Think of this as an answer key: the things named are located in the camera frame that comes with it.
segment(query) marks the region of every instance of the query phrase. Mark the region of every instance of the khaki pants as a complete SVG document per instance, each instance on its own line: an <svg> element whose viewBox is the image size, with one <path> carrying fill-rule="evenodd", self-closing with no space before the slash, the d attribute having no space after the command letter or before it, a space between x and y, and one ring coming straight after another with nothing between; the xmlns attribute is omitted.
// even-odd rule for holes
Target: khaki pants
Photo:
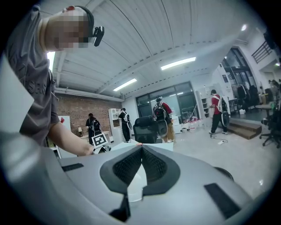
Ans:
<svg viewBox="0 0 281 225"><path fill-rule="evenodd" d="M169 123L167 126L167 135L163 137L163 140L164 142L167 142L168 140L174 140L174 139L175 139L175 135L174 135L173 124Z"/></svg>

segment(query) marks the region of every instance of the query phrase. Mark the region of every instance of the brick wall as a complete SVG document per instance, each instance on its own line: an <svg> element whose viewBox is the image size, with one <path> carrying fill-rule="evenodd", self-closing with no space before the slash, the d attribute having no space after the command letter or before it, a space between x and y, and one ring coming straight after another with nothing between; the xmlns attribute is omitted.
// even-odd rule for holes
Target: brick wall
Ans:
<svg viewBox="0 0 281 225"><path fill-rule="evenodd" d="M83 135L88 134L85 125L88 114L92 113L100 121L102 130L109 131L111 136L108 110L121 109L120 102L64 94L56 94L56 96L59 99L57 103L58 115L70 116L70 127L74 134L80 136L78 127L82 128Z"/></svg>

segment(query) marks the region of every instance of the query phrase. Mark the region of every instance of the forearm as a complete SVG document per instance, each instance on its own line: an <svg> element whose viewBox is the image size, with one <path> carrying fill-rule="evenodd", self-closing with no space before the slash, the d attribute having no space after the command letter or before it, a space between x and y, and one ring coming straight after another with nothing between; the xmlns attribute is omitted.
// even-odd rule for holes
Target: forearm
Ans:
<svg viewBox="0 0 281 225"><path fill-rule="evenodd" d="M90 155L94 149L92 145L77 137L60 122L51 126L48 137L60 148L77 156Z"/></svg>

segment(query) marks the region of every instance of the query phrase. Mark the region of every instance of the ceiling light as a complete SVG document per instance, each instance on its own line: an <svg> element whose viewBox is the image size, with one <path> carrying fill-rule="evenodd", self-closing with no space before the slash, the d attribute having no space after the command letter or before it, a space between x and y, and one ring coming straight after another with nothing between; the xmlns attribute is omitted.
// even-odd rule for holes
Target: ceiling light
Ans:
<svg viewBox="0 0 281 225"><path fill-rule="evenodd" d="M47 58L48 60L50 61L50 64L49 64L49 69L53 72L53 65L54 65L54 55L55 55L55 51L53 52L48 52L47 53Z"/></svg>
<svg viewBox="0 0 281 225"><path fill-rule="evenodd" d="M128 86L129 84L134 83L134 82L136 82L136 81L137 81L137 80L134 78L134 79L132 79L132 80L130 80L130 81L128 81L128 82L122 84L121 86L115 88L114 91L118 91L118 90L120 90L121 88L126 87L126 86Z"/></svg>
<svg viewBox="0 0 281 225"><path fill-rule="evenodd" d="M241 28L241 31L246 30L246 28L247 28L247 25L244 24L244 25L242 26L242 28Z"/></svg>
<svg viewBox="0 0 281 225"><path fill-rule="evenodd" d="M187 62L193 62L195 60L196 60L196 57L186 58L186 59L183 59L183 60L180 60L180 61L177 61L177 62L170 63L170 64L165 65L165 66L161 66L161 69L165 70L165 69L171 68L173 66L180 65L180 64L183 64L183 63L187 63Z"/></svg>

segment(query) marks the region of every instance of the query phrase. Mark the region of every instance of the railing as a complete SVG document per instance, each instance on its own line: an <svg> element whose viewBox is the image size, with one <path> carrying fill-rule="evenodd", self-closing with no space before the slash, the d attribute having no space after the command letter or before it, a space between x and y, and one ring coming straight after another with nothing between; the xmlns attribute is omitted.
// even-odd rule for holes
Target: railing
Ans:
<svg viewBox="0 0 281 225"><path fill-rule="evenodd" d="M252 57L255 59L256 63L262 61L266 56L272 52L268 43L265 41L253 54Z"/></svg>

